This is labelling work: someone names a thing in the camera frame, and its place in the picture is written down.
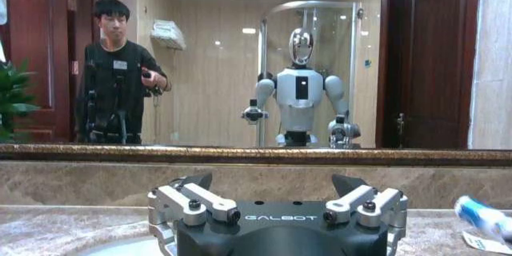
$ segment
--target name badge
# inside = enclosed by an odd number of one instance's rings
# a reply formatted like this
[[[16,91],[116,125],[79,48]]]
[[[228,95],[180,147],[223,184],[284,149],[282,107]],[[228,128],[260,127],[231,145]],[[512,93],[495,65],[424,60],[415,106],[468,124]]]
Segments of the name badge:
[[[126,61],[114,61],[114,69],[127,70],[128,69],[128,62]]]

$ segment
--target man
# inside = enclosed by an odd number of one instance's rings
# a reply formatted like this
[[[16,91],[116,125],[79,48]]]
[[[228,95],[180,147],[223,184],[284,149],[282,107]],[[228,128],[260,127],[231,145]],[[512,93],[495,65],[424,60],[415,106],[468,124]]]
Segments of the man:
[[[170,91],[171,82],[147,49],[127,39],[127,5],[99,0],[95,18],[106,37],[86,47],[78,140],[140,144],[147,90]]]

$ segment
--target green plant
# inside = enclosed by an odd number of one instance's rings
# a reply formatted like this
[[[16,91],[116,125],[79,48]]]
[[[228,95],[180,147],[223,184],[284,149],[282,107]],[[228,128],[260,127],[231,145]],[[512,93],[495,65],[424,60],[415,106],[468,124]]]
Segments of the green plant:
[[[30,85],[27,61],[16,69],[11,61],[0,64],[0,143],[12,142],[19,135],[15,133],[15,118],[26,117],[39,109],[32,105],[34,96],[26,94]]]

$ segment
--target dark red door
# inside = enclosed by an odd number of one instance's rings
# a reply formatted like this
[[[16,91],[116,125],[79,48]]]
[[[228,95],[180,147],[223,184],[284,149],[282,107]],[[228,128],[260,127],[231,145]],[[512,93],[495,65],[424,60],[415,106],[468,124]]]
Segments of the dark red door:
[[[70,60],[67,0],[10,0],[11,60],[28,60],[30,93],[40,111],[30,116],[32,141],[68,142]]]
[[[478,0],[391,0],[387,121],[398,132],[403,113],[403,147],[467,147],[476,14]]]

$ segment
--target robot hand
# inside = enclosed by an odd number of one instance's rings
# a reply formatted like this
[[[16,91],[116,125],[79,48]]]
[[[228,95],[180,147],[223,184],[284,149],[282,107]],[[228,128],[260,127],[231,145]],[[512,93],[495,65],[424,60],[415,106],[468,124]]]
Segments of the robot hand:
[[[338,115],[336,120],[330,123],[331,147],[348,146],[352,139],[362,136],[358,124],[346,123],[346,116]]]
[[[260,108],[258,108],[258,101],[256,99],[251,99],[250,101],[250,107],[243,111],[242,118],[244,118],[250,124],[256,124],[258,121],[262,118],[268,118],[270,113],[266,111],[262,111]]]

